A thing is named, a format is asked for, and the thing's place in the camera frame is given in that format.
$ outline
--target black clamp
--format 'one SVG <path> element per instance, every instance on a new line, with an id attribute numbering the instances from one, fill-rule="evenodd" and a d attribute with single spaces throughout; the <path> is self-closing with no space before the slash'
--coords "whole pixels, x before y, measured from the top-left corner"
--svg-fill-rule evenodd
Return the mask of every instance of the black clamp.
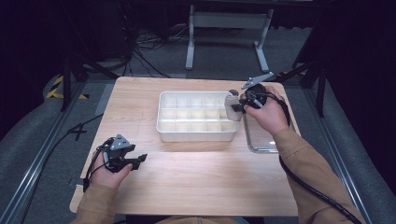
<path id="1" fill-rule="evenodd" d="M 101 146 L 97 147 L 87 174 L 83 179 L 83 191 L 85 192 L 85 190 L 90 186 L 91 176 L 100 168 L 92 170 L 101 151 L 103 151 L 103 166 L 105 166 L 111 173 L 119 172 L 128 164 L 132 164 L 131 171 L 139 169 L 140 163 L 146 160 L 148 154 L 143 154 L 135 159 L 125 159 L 125 155 L 128 152 L 133 151 L 134 147 L 135 145 L 132 145 L 120 134 L 117 134 L 116 137 L 108 138 Z"/>
<path id="2" fill-rule="evenodd" d="M 239 95 L 238 91 L 236 90 L 230 90 L 230 93 L 236 96 Z M 267 97 L 274 99 L 282 107 L 288 124 L 290 125 L 290 112 L 288 105 L 286 105 L 285 101 L 278 99 L 271 92 L 267 92 L 261 83 L 250 86 L 247 90 L 245 90 L 245 93 L 239 97 L 239 105 L 231 105 L 231 107 L 233 108 L 233 111 L 242 111 L 245 114 L 245 105 L 250 105 L 256 109 L 262 108 L 267 102 Z"/>

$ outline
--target gray carpet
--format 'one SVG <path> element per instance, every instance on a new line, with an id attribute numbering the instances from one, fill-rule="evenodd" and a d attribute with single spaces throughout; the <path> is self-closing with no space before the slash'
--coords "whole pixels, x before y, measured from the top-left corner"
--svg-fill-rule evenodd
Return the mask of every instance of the gray carpet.
<path id="1" fill-rule="evenodd" d="M 309 29 L 270 30 L 264 44 L 264 53 L 270 70 L 274 73 L 289 71 L 309 32 Z M 159 71 L 171 77 L 246 80 L 248 77 L 262 74 L 252 47 L 256 36 L 259 36 L 256 31 L 243 31 L 239 35 L 229 35 L 217 30 L 197 33 L 194 66 L 191 71 L 184 68 L 187 53 L 185 39 L 142 53 Z M 124 75 L 148 77 L 152 74 L 161 77 L 146 63 L 142 63 L 133 58 Z M 114 72 L 121 75 L 123 68 Z M 299 77 L 288 80 L 285 89 L 302 136 L 335 167 L 326 136 L 315 121 L 316 112 L 311 109 L 306 97 L 307 93 L 315 94 L 315 88 L 303 91 L 299 86 L 292 85 L 298 80 Z M 49 81 L 49 85 L 43 90 L 43 95 L 49 91 L 52 83 L 53 80 Z M 80 92 L 89 94 L 89 99 L 76 100 L 71 105 L 57 139 L 77 124 L 103 112 L 112 84 L 114 80 L 101 74 L 91 74 Z M 15 125 L 0 143 L 2 148 L 0 150 L 0 211 L 6 209 L 24 173 L 46 141 L 52 125 L 61 115 L 59 112 L 61 106 L 62 99 L 46 99 L 43 105 Z M 332 140 L 340 149 L 371 223 L 394 223 L 395 196 L 368 158 L 329 85 L 325 94 L 324 113 L 324 121 L 332 134 Z M 99 123 L 100 118 L 84 125 L 83 130 L 87 132 L 78 140 L 76 134 L 69 134 L 54 149 L 40 178 L 24 223 L 68 223 L 73 220 L 75 214 L 70 212 L 69 203 Z M 21 207 L 21 211 L 11 223 L 20 222 L 24 207 Z M 117 220 L 121 219 L 123 216 L 117 216 Z M 297 217 L 266 217 L 265 223 L 298 223 L 298 219 Z"/>

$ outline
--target tripod leg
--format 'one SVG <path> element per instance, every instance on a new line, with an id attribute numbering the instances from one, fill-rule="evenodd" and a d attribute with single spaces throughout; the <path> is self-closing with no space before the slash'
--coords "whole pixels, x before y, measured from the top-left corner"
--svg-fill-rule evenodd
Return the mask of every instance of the tripod leg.
<path id="1" fill-rule="evenodd" d="M 324 65 L 321 66 L 318 81 L 318 93 L 317 93 L 317 110 L 319 115 L 323 118 L 323 101 L 324 101 L 324 90 L 326 86 L 326 67 Z"/>
<path id="2" fill-rule="evenodd" d="M 71 74 L 70 74 L 70 59 L 66 56 L 64 59 L 64 104 L 61 111 L 65 111 L 71 101 Z"/>

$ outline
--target cable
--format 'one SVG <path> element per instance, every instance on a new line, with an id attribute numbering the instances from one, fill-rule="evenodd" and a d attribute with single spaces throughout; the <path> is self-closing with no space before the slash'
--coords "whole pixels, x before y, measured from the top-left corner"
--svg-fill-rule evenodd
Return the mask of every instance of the cable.
<path id="1" fill-rule="evenodd" d="M 142 62 L 140 59 L 138 59 L 136 56 L 134 56 L 134 57 L 142 64 L 142 66 L 143 66 L 144 68 L 146 68 L 146 70 L 148 71 L 148 74 L 149 74 L 151 77 L 155 77 L 155 76 L 153 76 L 153 75 L 150 73 L 149 69 L 143 64 L 143 62 Z"/>
<path id="2" fill-rule="evenodd" d="M 155 68 L 151 63 L 149 63 L 149 62 L 143 57 L 143 55 L 142 55 L 142 53 L 141 53 L 140 51 L 134 49 L 134 52 L 135 52 L 141 59 L 143 59 L 143 61 L 145 61 L 146 63 L 148 63 L 148 65 L 150 65 L 156 72 L 158 72 L 158 74 L 160 74 L 160 75 L 162 75 L 162 76 L 164 76 L 164 77 L 169 77 L 168 75 L 166 75 L 166 74 L 164 74 L 164 73 L 158 71 L 157 68 Z"/>
<path id="3" fill-rule="evenodd" d="M 307 183 L 305 183 L 302 179 L 300 179 L 297 175 L 295 175 L 289 167 L 283 162 L 282 158 L 279 156 L 279 162 L 280 165 L 282 166 L 283 170 L 290 176 L 295 182 L 297 182 L 300 186 L 303 188 L 307 189 L 309 192 L 320 198 L 323 202 L 331 205 L 333 208 L 338 210 L 341 214 L 343 214 L 347 219 L 349 219 L 352 223 L 355 224 L 361 224 L 361 222 L 353 216 L 352 213 L 350 213 L 348 210 L 345 209 L 345 207 L 338 202 L 336 202 L 334 199 L 330 198 L 329 196 L 323 194 L 322 192 L 318 191 L 317 189 L 314 189 Z"/>
<path id="4" fill-rule="evenodd" d="M 30 205 L 32 204 L 33 198 L 34 198 L 34 196 L 35 196 L 35 192 L 36 192 L 36 190 L 37 190 L 38 182 L 40 181 L 40 178 L 41 178 L 41 176 L 42 176 L 42 174 L 43 174 L 44 168 L 45 168 L 45 166 L 46 166 L 48 160 L 50 159 L 50 156 L 52 155 L 52 152 L 54 151 L 54 149 L 55 149 L 55 148 L 62 142 L 62 140 L 64 140 L 64 139 L 66 138 L 66 136 L 69 135 L 71 132 L 75 131 L 75 130 L 78 129 L 79 127 L 81 127 L 81 126 L 83 126 L 83 125 L 85 125 L 85 124 L 87 124 L 87 123 L 89 123 L 89 122 L 91 122 L 91 121 L 93 121 L 93 120 L 95 120 L 95 119 L 98 119 L 98 118 L 100 118 L 100 117 L 102 117 L 102 116 L 103 116 L 103 114 L 98 115 L 98 116 L 94 117 L 93 119 L 89 119 L 89 120 L 85 121 L 84 123 L 80 123 L 80 124 L 76 125 L 75 127 L 69 129 L 69 130 L 67 131 L 67 133 L 66 133 L 64 136 L 62 136 L 62 137 L 58 140 L 58 142 L 55 143 L 55 145 L 54 145 L 54 146 L 52 147 L 52 149 L 50 150 L 49 154 L 47 154 L 46 159 L 44 159 L 43 166 L 42 166 L 41 169 L 38 171 L 37 180 L 36 180 L 36 182 L 35 182 L 35 185 L 33 186 L 33 191 L 32 191 L 32 193 L 30 194 L 29 202 L 28 202 L 28 204 L 26 204 L 26 207 L 25 207 L 25 209 L 24 209 L 24 211 L 23 211 L 23 215 L 22 215 L 22 218 L 21 218 L 21 224 L 23 224 L 23 223 L 24 223 L 24 220 L 26 219 L 26 216 L 27 216 L 27 213 L 28 213 L 28 211 L 29 211 Z"/>

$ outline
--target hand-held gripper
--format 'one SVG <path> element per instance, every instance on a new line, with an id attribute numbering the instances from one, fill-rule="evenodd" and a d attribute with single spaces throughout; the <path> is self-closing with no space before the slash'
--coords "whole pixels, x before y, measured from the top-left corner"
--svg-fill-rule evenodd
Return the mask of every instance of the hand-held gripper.
<path id="1" fill-rule="evenodd" d="M 146 160 L 148 154 L 136 159 L 125 159 L 125 155 L 134 150 L 135 145 L 128 142 L 122 135 L 107 139 L 97 150 L 103 150 L 103 159 L 107 170 L 119 172 L 124 166 L 132 164 L 131 170 L 139 169 L 140 163 Z"/>
<path id="2" fill-rule="evenodd" d="M 83 179 L 83 191 L 85 192 L 85 190 L 90 186 L 91 176 L 93 173 L 103 166 L 105 166 L 111 173 L 119 172 L 128 164 L 132 164 L 131 171 L 139 169 L 140 163 L 146 160 L 148 154 L 143 154 L 136 159 L 125 159 L 125 155 L 128 152 L 133 151 L 134 147 L 135 145 L 132 145 L 120 134 L 117 134 L 116 137 L 108 138 L 101 146 L 97 147 L 87 174 Z M 93 170 L 92 168 L 94 167 L 94 163 L 101 151 L 103 151 L 104 164 Z"/>

